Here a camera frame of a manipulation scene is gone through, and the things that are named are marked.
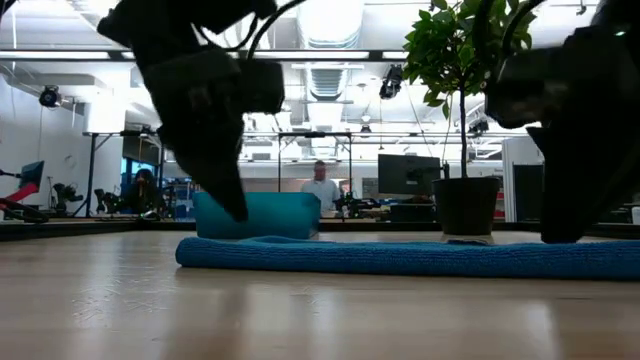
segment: plant pot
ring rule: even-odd
[[[434,181],[442,231],[447,235],[490,235],[499,189],[500,180],[491,177]]]

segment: blue box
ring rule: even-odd
[[[206,192],[193,197],[196,229],[208,239],[283,236],[309,239],[318,232],[320,200],[307,193],[246,193],[249,220],[235,222]]]

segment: person sitting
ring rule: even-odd
[[[140,169],[136,173],[135,182],[121,197],[117,212],[131,210],[134,214],[144,214],[148,211],[159,212],[164,207],[153,174],[148,169]]]
[[[315,195],[320,200],[320,209],[323,213],[336,210],[333,202],[340,199],[338,185],[327,179],[327,166],[322,160],[316,161],[313,167],[313,179],[302,184],[300,191]]]

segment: black monitor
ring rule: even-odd
[[[440,179],[440,158],[413,155],[378,155],[378,192],[432,195],[433,180]]]
[[[42,181],[42,172],[44,170],[44,161],[38,161],[33,164],[25,165],[20,172],[20,188],[27,184],[34,184],[40,190],[40,182]]]

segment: blue cloth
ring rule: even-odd
[[[186,238],[185,267],[380,275],[639,280],[640,242],[580,244],[336,243]]]

